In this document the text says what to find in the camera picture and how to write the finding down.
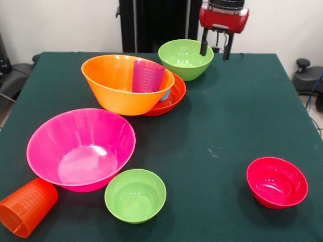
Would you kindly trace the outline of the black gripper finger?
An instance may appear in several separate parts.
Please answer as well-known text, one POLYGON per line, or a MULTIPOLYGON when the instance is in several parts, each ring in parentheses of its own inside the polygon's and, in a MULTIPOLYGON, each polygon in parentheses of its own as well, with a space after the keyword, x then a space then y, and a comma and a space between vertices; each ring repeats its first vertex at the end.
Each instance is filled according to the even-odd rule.
POLYGON ((233 39, 234 39, 234 33, 229 33, 229 40, 228 43, 225 45, 224 52, 223 52, 223 60, 228 61, 230 54, 231 54, 231 48, 233 44, 233 39))
POLYGON ((202 34, 202 40, 201 40, 201 47, 200 47, 201 56, 205 56, 207 53, 207 47, 208 47, 207 34, 208 34, 208 29, 204 28, 203 34, 202 34))

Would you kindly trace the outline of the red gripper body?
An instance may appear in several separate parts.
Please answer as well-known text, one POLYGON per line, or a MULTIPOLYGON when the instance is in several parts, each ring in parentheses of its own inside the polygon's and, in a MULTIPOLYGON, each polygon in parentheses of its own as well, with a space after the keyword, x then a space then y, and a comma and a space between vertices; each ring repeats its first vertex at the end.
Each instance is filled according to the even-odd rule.
POLYGON ((203 34, 208 31, 240 34, 249 18, 249 9, 243 6, 220 6, 211 2, 203 2, 199 11, 199 21, 203 34))

